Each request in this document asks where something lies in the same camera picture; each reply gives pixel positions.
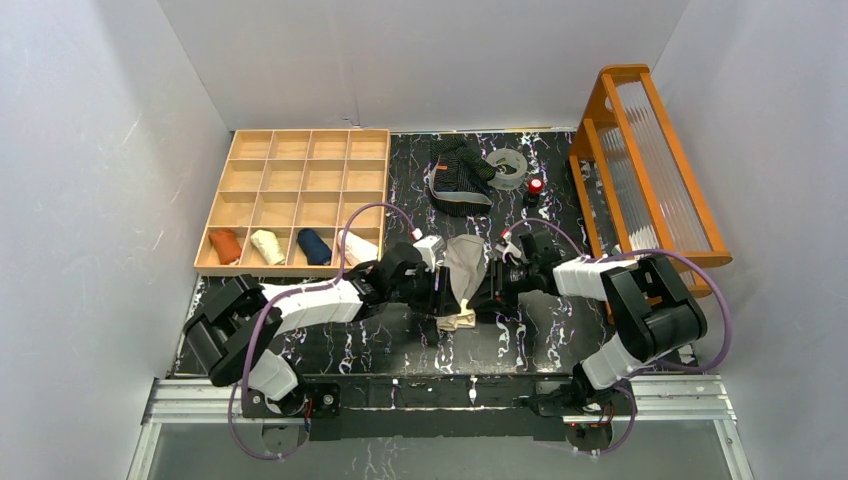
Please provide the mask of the grey beige underwear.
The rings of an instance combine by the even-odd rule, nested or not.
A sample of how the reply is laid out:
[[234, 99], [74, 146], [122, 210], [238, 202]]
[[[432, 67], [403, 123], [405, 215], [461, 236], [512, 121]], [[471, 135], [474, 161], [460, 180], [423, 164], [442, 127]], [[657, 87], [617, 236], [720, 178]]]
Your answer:
[[446, 244], [443, 266], [450, 270], [451, 291], [460, 305], [460, 311], [457, 314], [437, 317], [436, 326], [446, 332], [474, 328], [476, 313], [469, 307], [469, 301], [481, 286], [486, 274], [484, 239], [470, 234], [451, 238]]

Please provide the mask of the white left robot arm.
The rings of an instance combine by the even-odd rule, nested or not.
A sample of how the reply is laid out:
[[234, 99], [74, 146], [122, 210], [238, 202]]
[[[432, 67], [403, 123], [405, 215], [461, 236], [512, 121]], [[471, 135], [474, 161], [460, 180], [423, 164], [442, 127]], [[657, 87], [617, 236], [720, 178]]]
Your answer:
[[366, 320], [389, 303], [433, 317], [462, 307], [449, 268], [430, 266], [414, 245], [398, 243], [340, 279], [266, 287], [249, 274], [233, 277], [203, 301], [183, 333], [214, 386], [258, 394], [290, 416], [305, 406], [308, 388], [290, 360], [270, 351], [272, 341], [314, 325]]

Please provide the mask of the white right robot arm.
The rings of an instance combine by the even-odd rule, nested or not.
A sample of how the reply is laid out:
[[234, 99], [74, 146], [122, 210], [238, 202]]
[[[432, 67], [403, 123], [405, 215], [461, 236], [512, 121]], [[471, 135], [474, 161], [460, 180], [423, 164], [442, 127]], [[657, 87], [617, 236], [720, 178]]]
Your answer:
[[669, 352], [702, 338], [707, 320], [672, 263], [657, 254], [638, 260], [564, 259], [547, 232], [502, 242], [503, 256], [489, 262], [468, 302], [476, 312], [503, 313], [521, 294], [541, 291], [605, 303], [615, 333], [600, 349], [578, 362], [571, 376], [548, 393], [516, 399], [539, 416], [577, 412], [609, 404], [616, 387]]

